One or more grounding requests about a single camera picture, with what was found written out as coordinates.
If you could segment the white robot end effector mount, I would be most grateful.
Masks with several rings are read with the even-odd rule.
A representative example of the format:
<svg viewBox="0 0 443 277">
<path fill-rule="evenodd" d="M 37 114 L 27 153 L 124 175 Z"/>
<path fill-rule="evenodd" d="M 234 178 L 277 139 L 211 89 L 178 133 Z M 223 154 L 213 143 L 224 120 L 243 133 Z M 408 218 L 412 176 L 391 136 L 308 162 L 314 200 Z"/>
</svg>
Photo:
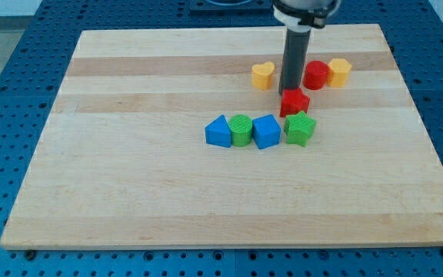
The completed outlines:
<svg viewBox="0 0 443 277">
<path fill-rule="evenodd" d="M 272 0 L 274 17 L 293 32 L 324 28 L 337 14 L 341 0 Z"/>
</svg>

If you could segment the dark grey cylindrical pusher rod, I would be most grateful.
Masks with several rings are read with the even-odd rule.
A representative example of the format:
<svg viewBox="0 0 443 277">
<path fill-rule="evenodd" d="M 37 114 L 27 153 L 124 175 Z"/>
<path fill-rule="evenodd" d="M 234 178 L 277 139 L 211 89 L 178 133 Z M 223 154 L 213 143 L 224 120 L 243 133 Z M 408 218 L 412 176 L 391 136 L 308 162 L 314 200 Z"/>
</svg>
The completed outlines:
<svg viewBox="0 0 443 277">
<path fill-rule="evenodd" d="M 279 95 L 282 95 L 285 89 L 297 89 L 300 86 L 310 34 L 310 28 L 304 32 L 287 30 L 278 86 Z"/>
</svg>

